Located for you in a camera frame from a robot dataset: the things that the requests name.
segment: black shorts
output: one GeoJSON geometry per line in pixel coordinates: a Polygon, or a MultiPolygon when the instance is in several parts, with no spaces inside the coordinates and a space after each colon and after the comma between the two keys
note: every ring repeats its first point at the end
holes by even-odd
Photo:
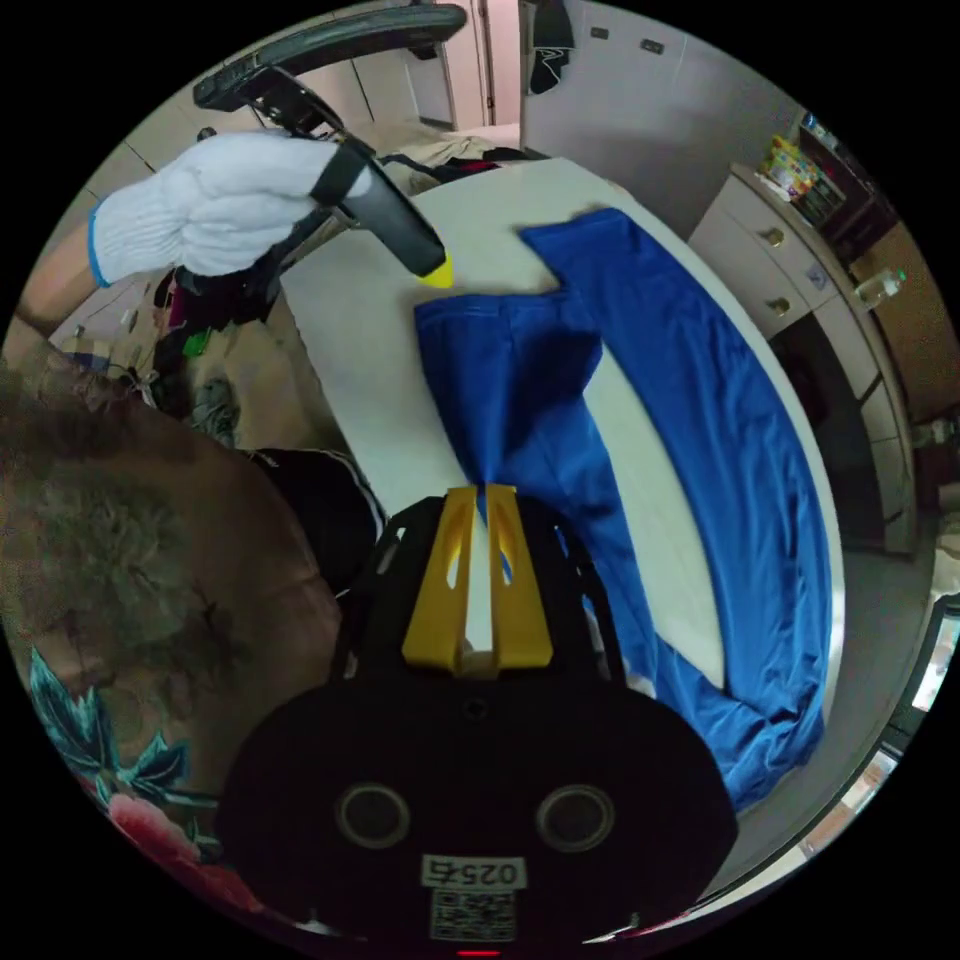
{"type": "Polygon", "coordinates": [[[296,514],[321,576],[340,599],[387,522],[360,468],[334,450],[263,449],[248,455],[296,514]]]}

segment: printed number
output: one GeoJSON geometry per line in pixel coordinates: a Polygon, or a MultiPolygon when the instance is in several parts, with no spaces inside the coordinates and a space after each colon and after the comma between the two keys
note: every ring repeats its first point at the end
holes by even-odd
{"type": "Polygon", "coordinates": [[[438,887],[512,888],[518,880],[519,872],[513,863],[464,863],[431,858],[425,882],[438,887]]]}
{"type": "Polygon", "coordinates": [[[449,860],[431,860],[430,878],[440,883],[451,883],[457,875],[457,868],[449,860]]]}

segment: white glove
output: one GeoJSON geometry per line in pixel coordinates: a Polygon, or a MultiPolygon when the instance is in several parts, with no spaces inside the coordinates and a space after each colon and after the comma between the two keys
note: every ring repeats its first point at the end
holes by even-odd
{"type": "MultiPolygon", "coordinates": [[[[93,210],[94,278],[109,286],[173,264],[202,276],[246,269],[316,208],[309,193],[337,149],[332,141],[275,130],[201,140],[93,210]]],[[[347,196],[362,195],[370,184],[365,168],[347,196]]]]}

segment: blue clothing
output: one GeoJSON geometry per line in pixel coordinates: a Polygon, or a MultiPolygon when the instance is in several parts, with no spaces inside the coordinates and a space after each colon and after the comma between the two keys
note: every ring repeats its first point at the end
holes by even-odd
{"type": "Polygon", "coordinates": [[[742,809],[806,762],[823,732],[830,565],[806,455],[739,331],[627,216],[600,210],[520,236],[560,290],[416,309],[444,426],[472,483],[513,484],[570,519],[609,594],[630,670],[700,734],[742,809]],[[660,433],[699,527],[723,690],[654,630],[613,470],[583,400],[601,343],[660,433]]]}

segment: qr code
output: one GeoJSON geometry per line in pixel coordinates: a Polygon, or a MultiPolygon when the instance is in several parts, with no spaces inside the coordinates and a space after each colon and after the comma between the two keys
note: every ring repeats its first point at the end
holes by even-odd
{"type": "Polygon", "coordinates": [[[434,940],[508,941],[516,937],[513,893],[434,890],[430,936],[434,940]]]}

